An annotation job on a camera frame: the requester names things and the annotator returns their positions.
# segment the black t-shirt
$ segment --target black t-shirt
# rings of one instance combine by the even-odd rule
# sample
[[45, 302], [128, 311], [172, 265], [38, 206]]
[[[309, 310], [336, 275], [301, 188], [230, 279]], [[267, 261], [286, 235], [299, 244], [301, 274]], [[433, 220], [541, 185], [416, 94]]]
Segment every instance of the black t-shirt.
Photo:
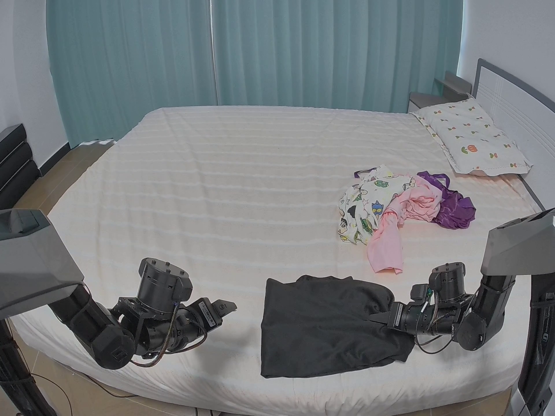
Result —
[[405, 362], [414, 336], [367, 320], [393, 301], [383, 285], [352, 277], [268, 279], [260, 374], [307, 378]]

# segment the clothing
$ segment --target clothing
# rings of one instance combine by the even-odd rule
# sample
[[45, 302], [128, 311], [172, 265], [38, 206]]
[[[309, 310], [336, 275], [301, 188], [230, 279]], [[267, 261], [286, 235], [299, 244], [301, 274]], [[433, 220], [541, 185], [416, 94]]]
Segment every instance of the clothing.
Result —
[[361, 181], [350, 186], [339, 201], [338, 233], [345, 242], [367, 244], [378, 229], [380, 216], [391, 200], [415, 185], [415, 178], [393, 174], [385, 165], [357, 171]]
[[366, 248], [368, 260], [375, 272], [393, 268], [403, 271], [401, 235], [397, 225], [406, 218], [431, 222], [440, 211], [441, 190], [416, 176], [416, 186], [395, 197], [385, 209], [380, 227], [374, 231]]
[[268, 279], [260, 374], [308, 378], [405, 362], [414, 336], [368, 320], [394, 300], [383, 285], [352, 277]]
[[[474, 220], [476, 212], [472, 200], [463, 197], [458, 191], [449, 190], [451, 181], [446, 174], [430, 174], [428, 171], [422, 171], [418, 173], [418, 176], [442, 191], [440, 212], [432, 222], [452, 230], [468, 228], [470, 222]], [[441, 183], [440, 179], [445, 180], [445, 185]]]

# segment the white pillow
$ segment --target white pillow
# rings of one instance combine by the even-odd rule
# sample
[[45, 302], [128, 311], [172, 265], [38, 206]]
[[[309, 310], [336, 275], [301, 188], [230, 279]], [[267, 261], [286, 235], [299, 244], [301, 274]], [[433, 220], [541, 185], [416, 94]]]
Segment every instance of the white pillow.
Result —
[[413, 115], [460, 174], [525, 174], [531, 163], [474, 98], [423, 107]]

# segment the curtain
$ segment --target curtain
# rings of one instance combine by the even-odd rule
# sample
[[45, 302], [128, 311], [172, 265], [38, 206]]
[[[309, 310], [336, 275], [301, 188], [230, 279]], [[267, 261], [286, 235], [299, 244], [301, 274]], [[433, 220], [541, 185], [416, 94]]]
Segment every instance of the curtain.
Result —
[[47, 0], [47, 37], [71, 146], [217, 103], [209, 0]]
[[406, 112], [456, 73], [463, 0], [212, 0], [222, 105]]

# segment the pink garment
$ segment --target pink garment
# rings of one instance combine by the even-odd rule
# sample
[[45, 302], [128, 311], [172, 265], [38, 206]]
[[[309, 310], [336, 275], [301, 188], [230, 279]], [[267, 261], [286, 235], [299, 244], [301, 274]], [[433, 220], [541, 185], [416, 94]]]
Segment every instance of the pink garment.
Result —
[[431, 222], [440, 211], [441, 190], [422, 177], [415, 176], [416, 185], [394, 198], [385, 208], [380, 225], [374, 231], [366, 253], [372, 269], [378, 271], [393, 268], [395, 274], [403, 271], [401, 235], [397, 224], [406, 218]]

